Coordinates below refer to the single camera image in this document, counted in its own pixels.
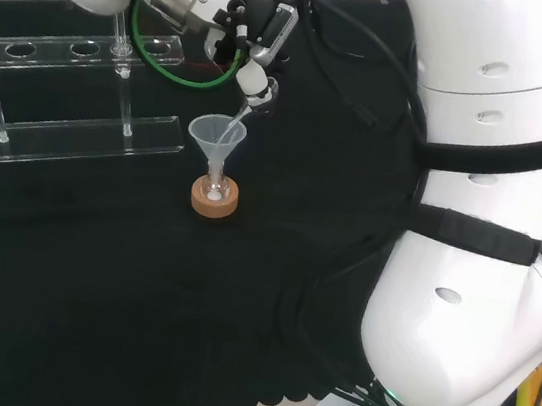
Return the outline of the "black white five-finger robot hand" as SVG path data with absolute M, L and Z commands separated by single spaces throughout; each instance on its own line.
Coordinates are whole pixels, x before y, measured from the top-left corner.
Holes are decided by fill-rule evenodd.
M 209 60 L 226 72 L 235 60 L 236 46 L 231 36 L 211 28 L 205 37 L 204 51 Z M 245 120 L 248 116 L 260 117 L 273 112 L 279 84 L 267 75 L 261 65 L 249 58 L 248 52 L 243 54 L 234 79 L 244 95 L 237 118 Z

